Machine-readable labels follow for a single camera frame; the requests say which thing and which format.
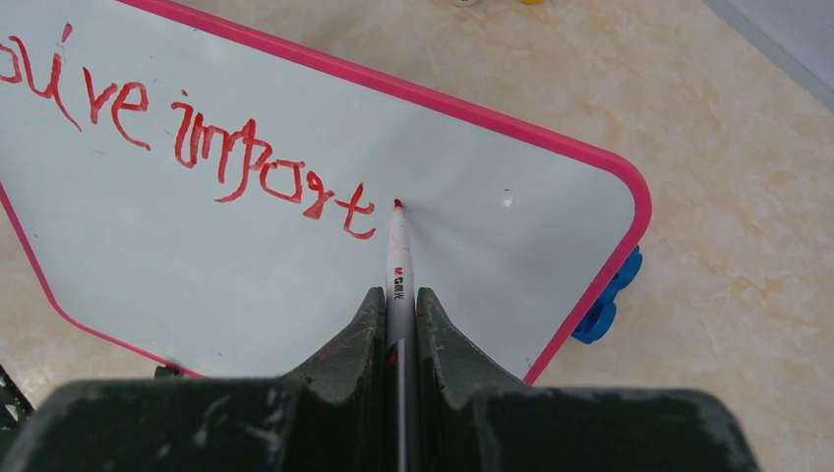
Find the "whiteboard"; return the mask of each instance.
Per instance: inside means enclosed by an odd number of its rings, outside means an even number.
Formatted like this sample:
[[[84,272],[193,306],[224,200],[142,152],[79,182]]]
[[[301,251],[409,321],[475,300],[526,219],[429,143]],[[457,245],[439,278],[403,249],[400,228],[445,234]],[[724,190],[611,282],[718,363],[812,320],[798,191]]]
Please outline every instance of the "whiteboard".
[[[648,225],[616,155],[167,1],[0,10],[2,200],[47,296],[187,372],[314,354],[401,198],[417,286],[532,382]]]

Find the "m&g logo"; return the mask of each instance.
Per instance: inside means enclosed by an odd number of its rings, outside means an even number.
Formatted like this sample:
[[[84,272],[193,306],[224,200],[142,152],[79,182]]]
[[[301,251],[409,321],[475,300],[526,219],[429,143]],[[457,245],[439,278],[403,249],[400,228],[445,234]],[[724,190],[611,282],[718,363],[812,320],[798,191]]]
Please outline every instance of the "m&g logo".
[[[393,277],[393,299],[402,300],[402,267],[394,268]]]

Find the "pink border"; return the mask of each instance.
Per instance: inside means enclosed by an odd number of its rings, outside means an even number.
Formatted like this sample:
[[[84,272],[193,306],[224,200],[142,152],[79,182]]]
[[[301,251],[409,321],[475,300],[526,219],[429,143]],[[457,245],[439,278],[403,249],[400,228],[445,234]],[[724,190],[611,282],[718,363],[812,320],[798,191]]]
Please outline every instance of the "pink border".
[[[649,195],[648,186],[633,165],[611,152],[559,135],[544,128],[524,123],[496,111],[468,103],[429,88],[420,87],[387,74],[337,59],[308,47],[228,22],[224,19],[189,7],[172,3],[170,0],[116,1],[145,10],[149,13],[159,15],[175,22],[188,25],[192,28],[203,30],[231,41],[253,47],[267,54],[281,57],[311,69],[331,74],[354,84],[375,89],[377,91],[410,101],[417,105],[425,106],[497,133],[530,143],[531,145],[539,148],[545,148],[571,157],[581,162],[607,170],[623,180],[623,182],[625,182],[631,190],[634,197],[634,221],[631,223],[631,228],[628,229],[623,241],[621,241],[614,253],[608,258],[608,261],[605,265],[603,265],[600,273],[597,274],[593,282],[591,282],[588,290],[579,299],[576,306],[570,312],[570,315],[567,316],[565,322],[556,331],[556,334],[554,334],[553,338],[539,355],[538,359],[536,359],[536,362],[533,363],[533,366],[527,372],[527,375],[524,376],[524,381],[529,384],[533,384],[539,378],[544,369],[550,363],[551,359],[553,359],[556,351],[559,350],[559,348],[565,343],[567,338],[582,320],[582,317],[585,313],[587,313],[594,301],[596,301],[599,294],[602,293],[608,282],[620,266],[626,261],[626,258],[630,254],[631,250],[637,245],[640,237],[642,237],[648,228],[649,219],[651,218],[651,197]],[[43,286],[46,298],[59,315],[72,325],[84,331],[142,354],[143,356],[151,358],[162,365],[177,367],[183,372],[194,376],[202,376],[199,373],[185,369],[181,366],[175,366],[171,364],[170,361],[151,354],[144,349],[132,346],[120,339],[116,339],[103,332],[80,324],[70,317],[58,305],[58,301],[55,299],[55,296],[46,281],[43,270],[37,262],[37,258],[35,257],[34,251],[32,250],[26,237],[23,226],[18,220],[15,211],[12,209],[12,203],[9,201],[9,197],[2,184],[0,184],[0,200],[2,200],[3,207],[9,214],[9,219],[12,221],[12,225],[14,226],[15,231],[23,244],[24,251],[26,251],[27,257],[29,257],[31,266],[34,268],[34,272],[37,275],[37,279]]]

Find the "blue object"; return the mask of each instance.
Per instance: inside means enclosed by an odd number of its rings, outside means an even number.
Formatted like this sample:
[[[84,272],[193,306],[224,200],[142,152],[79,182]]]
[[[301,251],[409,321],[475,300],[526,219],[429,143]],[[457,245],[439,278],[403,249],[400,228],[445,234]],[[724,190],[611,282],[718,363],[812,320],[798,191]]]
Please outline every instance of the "blue object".
[[[620,270],[608,282],[608,286],[605,287],[597,301],[594,302],[591,309],[573,330],[571,336],[585,344],[590,344],[602,338],[608,332],[614,322],[614,316],[617,314],[617,305],[614,304],[614,299],[620,290],[628,287],[634,281],[642,265],[643,255],[640,254],[640,247],[637,246],[631,251]]]

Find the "beige marble floor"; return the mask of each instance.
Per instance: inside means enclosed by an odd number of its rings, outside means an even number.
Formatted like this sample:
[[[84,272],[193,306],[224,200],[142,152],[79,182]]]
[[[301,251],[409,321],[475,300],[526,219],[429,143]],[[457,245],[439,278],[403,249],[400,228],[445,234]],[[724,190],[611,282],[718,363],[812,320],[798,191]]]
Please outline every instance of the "beige marble floor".
[[[540,384],[701,388],[765,470],[834,469],[834,116],[699,1],[184,3],[630,159],[645,269]],[[52,312],[5,218],[0,255],[0,363],[36,403],[152,373]]]

